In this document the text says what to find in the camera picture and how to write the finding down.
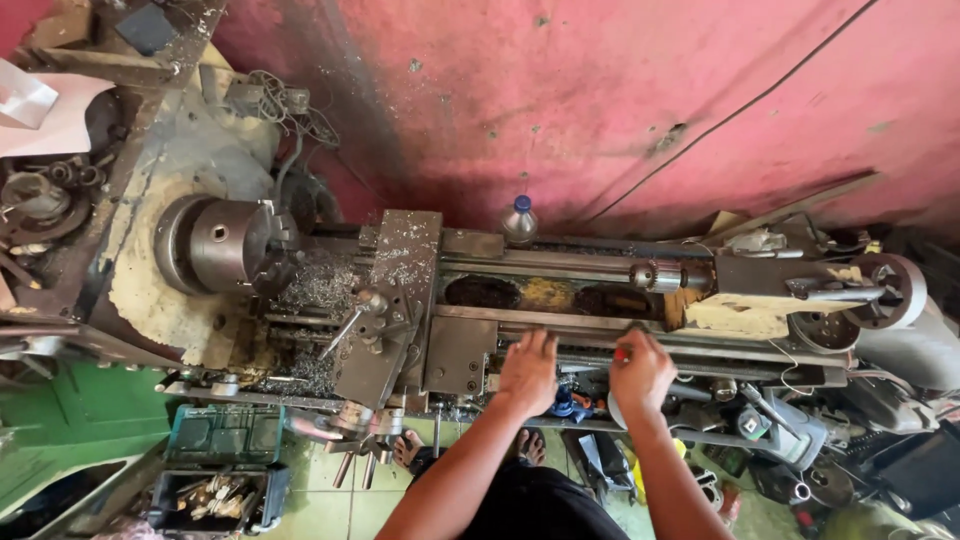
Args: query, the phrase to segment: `foot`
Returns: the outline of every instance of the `foot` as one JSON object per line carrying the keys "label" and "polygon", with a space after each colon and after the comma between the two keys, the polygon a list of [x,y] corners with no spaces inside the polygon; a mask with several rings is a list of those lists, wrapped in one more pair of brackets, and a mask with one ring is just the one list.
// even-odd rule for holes
{"label": "foot", "polygon": [[540,467],[546,459],[546,449],[543,447],[543,441],[540,440],[539,433],[534,433],[533,439],[530,439],[530,444],[527,444],[528,439],[530,439],[530,431],[520,430],[520,433],[516,435],[516,455],[517,457],[526,457],[534,464],[534,467]]}
{"label": "foot", "polygon": [[420,436],[417,435],[416,431],[407,430],[403,434],[407,437],[407,440],[410,441],[411,445],[413,445],[413,448],[408,449],[406,443],[403,441],[403,437],[397,437],[394,443],[394,463],[409,472],[410,463],[414,460],[414,456],[417,455],[417,450],[423,447],[423,441],[420,440]]}

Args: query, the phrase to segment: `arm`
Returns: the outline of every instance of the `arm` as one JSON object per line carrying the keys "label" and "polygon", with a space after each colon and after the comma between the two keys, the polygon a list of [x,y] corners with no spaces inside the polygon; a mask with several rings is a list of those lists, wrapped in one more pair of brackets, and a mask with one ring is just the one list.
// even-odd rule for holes
{"label": "arm", "polygon": [[544,330],[527,332],[511,345],[496,396],[460,440],[407,490],[376,537],[446,540],[460,536],[523,422],[553,404],[556,364],[557,341]]}
{"label": "arm", "polygon": [[673,360],[653,336],[641,331],[630,331],[617,345],[630,353],[611,366],[611,392],[634,441],[654,533],[661,540],[733,540],[677,455],[660,412],[677,376]]}

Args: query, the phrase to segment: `hand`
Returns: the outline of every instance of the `hand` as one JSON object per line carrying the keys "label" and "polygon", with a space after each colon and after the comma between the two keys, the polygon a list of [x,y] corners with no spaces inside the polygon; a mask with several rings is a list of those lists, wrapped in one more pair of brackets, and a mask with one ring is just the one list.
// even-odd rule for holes
{"label": "hand", "polygon": [[526,420],[550,408],[557,396],[557,338],[544,329],[526,332],[507,351],[496,398]]}
{"label": "hand", "polygon": [[610,366],[610,390],[616,404],[629,422],[638,414],[658,417],[677,367],[654,336],[631,330],[616,340],[625,358],[613,359]]}

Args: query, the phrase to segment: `blue bottle cap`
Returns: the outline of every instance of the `blue bottle cap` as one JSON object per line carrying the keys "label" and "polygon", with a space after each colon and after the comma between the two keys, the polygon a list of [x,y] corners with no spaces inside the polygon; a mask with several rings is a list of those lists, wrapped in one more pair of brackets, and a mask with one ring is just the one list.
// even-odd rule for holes
{"label": "blue bottle cap", "polygon": [[530,211],[530,197],[526,195],[518,195],[514,199],[514,210],[520,213],[527,213]]}

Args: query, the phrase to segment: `pink wall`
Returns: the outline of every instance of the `pink wall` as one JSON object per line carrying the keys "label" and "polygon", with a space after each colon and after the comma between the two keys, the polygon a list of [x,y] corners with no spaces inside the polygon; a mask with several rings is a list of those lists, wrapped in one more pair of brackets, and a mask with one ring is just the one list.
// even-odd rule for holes
{"label": "pink wall", "polygon": [[[815,216],[960,241],[955,0],[880,0],[779,89],[586,219],[863,2],[233,0],[214,42],[238,69],[306,85],[317,106],[332,99],[347,168],[391,207],[441,210],[447,225],[493,227],[526,192],[546,231],[689,233],[719,209],[764,212],[873,167],[889,178]],[[678,123],[680,140],[653,150]],[[338,170],[348,218],[382,209]]]}

